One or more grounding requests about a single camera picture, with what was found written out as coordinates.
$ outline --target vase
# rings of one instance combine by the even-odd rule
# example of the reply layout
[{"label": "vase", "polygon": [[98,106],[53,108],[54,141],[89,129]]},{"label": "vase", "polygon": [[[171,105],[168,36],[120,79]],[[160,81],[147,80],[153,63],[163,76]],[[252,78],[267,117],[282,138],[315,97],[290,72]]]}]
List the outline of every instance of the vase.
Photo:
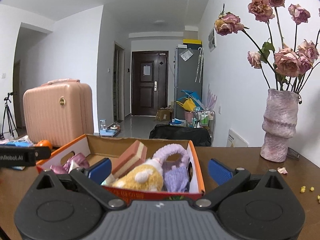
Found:
[{"label": "vase", "polygon": [[284,162],[289,138],[296,134],[298,94],[268,89],[262,129],[266,132],[260,155],[272,162]]}]

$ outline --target black cloth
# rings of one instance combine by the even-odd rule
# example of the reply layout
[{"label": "black cloth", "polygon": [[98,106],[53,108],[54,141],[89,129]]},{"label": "black cloth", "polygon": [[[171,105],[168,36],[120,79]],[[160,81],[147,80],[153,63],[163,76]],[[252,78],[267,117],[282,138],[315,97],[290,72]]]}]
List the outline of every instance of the black cloth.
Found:
[{"label": "black cloth", "polygon": [[211,137],[205,128],[191,128],[157,124],[150,132],[149,139],[191,140],[195,147],[211,146]]}]

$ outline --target orange fruit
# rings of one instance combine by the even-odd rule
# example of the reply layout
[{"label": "orange fruit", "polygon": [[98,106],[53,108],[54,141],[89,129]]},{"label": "orange fruit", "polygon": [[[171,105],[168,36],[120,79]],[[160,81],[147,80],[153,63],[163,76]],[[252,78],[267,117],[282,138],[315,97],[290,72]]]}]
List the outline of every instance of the orange fruit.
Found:
[{"label": "orange fruit", "polygon": [[36,146],[47,146],[52,150],[52,144],[48,140],[41,140],[40,142],[37,143]]}]

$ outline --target suitcase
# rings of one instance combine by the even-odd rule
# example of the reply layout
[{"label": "suitcase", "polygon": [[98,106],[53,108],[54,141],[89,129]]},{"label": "suitcase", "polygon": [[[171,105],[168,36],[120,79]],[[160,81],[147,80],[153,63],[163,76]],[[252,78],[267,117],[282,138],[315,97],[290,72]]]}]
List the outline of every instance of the suitcase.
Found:
[{"label": "suitcase", "polygon": [[93,134],[92,91],[75,79],[58,79],[23,95],[26,128],[32,142],[49,140],[61,147],[82,134]]}]

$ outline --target refrigerator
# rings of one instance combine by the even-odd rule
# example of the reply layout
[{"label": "refrigerator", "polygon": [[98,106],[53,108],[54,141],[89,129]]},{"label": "refrigerator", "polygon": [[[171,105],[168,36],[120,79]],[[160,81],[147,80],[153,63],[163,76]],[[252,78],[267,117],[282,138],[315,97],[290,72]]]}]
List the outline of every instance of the refrigerator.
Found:
[{"label": "refrigerator", "polygon": [[197,92],[199,97],[202,97],[202,77],[199,82],[200,68],[198,73],[197,82],[196,74],[198,68],[198,58],[200,51],[193,49],[193,55],[186,61],[180,56],[180,53],[185,49],[177,48],[175,52],[175,65],[174,65],[174,111],[173,117],[177,119],[185,119],[184,109],[179,106],[176,101],[183,97],[185,93],[181,90],[191,90]]}]

